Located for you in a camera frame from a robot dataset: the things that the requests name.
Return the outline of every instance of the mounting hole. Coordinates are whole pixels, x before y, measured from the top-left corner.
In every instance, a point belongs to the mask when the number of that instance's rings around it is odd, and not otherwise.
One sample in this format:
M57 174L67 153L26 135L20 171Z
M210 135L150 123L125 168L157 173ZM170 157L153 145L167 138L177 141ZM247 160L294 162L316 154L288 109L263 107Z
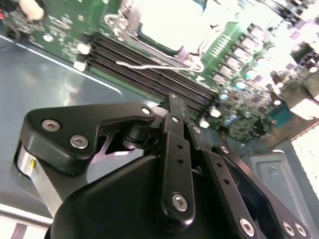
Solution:
M177 158L176 161L179 163L179 164L183 164L184 163L184 160L180 159L180 158Z
M296 226L297 230L299 231L299 233L300 233L302 236L304 236L304 237L307 236L307 233L306 233L305 229L303 229L302 226L300 226L298 223L295 223L295 226Z
M292 229L292 227L291 227L288 223L282 222L282 224L283 224L283 226L284 226L286 232L287 232L289 235L291 235L291 236L294 236L294 235L295 235L294 230Z
M142 108L142 111L144 114L147 114L147 115L149 115L151 113L151 111L145 107Z

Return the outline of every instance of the silver screw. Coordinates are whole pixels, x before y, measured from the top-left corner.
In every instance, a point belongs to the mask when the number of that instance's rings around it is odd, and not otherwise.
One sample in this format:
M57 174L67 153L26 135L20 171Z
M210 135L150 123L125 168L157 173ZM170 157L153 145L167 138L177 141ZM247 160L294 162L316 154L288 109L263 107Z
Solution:
M118 28L114 28L114 35L118 37L119 41L124 41L123 37L122 37L122 31Z
M200 129L199 128L194 127L193 129L195 130L196 133L200 133Z
M74 135L70 138L70 144L75 148L84 149L89 145L89 142L84 136Z
M292 229L292 227L288 223L283 222L283 226L284 226L286 232L288 232L289 235L291 235L291 236L295 235L294 230Z
M181 194L174 194L172 197L172 201L177 210L181 212L185 212L187 210L187 201Z
M179 120L178 120L177 118L175 118L175 117L172 117L171 119L172 119L173 121L175 121L176 123L179 122Z
M105 15L104 17L104 22L107 24L107 25L113 25L114 24L114 21L107 15Z
M255 234L255 230L253 228L253 226L250 224L249 221L247 221L244 218L239 219L239 224L241 229L251 238L254 236Z
M147 114L147 115L149 115L151 113L151 111L147 108L142 108L142 111L144 114Z
M302 226L300 226L298 223L295 223L295 226L301 235L303 235L304 237L307 236L307 233L306 233L305 229L303 229Z
M45 40L46 42L52 42L54 39L53 39L53 36L51 36L50 34L48 33L45 33L43 35L43 40Z
M223 150L224 153L229 153L228 149L225 146L221 146L221 150Z
M59 129L61 129L61 125L59 124L59 122L53 120L53 119L46 119L42 122L42 127L50 132L56 132Z

